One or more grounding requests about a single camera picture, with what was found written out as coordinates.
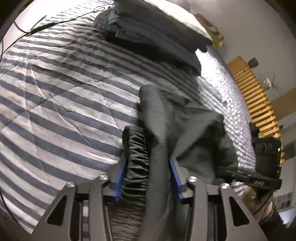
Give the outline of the right hand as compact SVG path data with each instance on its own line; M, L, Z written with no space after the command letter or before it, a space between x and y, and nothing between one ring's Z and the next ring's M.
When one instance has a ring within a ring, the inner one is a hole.
M263 221L273 213L273 193L267 189L245 187L242 201L256 221Z

